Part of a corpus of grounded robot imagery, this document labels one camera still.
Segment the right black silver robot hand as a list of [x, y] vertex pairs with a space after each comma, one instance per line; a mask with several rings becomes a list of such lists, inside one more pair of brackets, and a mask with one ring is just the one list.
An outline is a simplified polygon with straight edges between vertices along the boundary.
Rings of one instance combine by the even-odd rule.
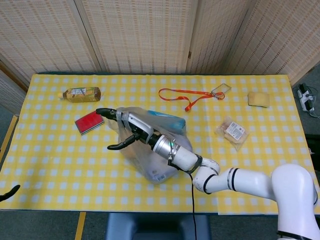
[[134, 113], [120, 112], [112, 108], [97, 108], [95, 112], [102, 117], [109, 120], [114, 120], [121, 123], [132, 134], [124, 141], [118, 144], [112, 144], [107, 147], [108, 150], [117, 151], [122, 150], [135, 141], [140, 141], [149, 145], [154, 150], [156, 143], [161, 137], [161, 134], [156, 134], [158, 130], [153, 128], [150, 124], [143, 121]]

